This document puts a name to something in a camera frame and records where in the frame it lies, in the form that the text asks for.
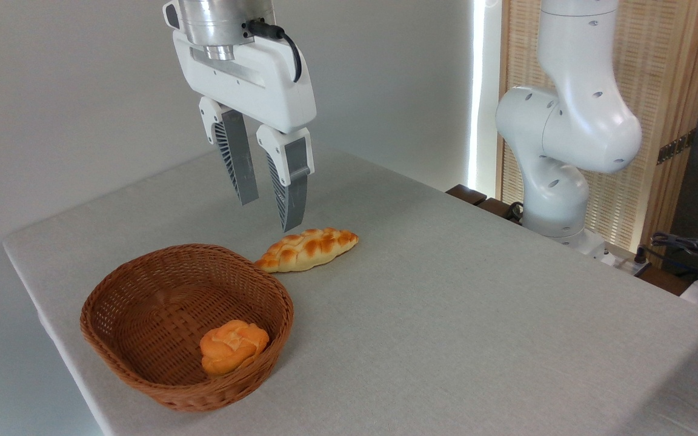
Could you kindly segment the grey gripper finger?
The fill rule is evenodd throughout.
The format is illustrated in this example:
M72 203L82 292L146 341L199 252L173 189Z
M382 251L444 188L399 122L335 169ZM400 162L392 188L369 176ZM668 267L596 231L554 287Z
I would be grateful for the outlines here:
M283 134L269 126L260 126L258 143L268 158L283 231L302 223L307 206L307 177L314 172L310 132L302 128Z
M243 114L206 96L199 110L208 143L219 148L241 204L255 201L259 193Z

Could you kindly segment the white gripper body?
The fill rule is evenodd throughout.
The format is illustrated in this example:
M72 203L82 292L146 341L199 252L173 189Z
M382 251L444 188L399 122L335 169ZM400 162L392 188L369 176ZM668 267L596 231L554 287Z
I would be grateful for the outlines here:
M294 80L293 52L285 42L257 38L234 47L230 61L208 58L185 33L173 31L180 66L190 88L283 133L307 126L316 103L307 64Z

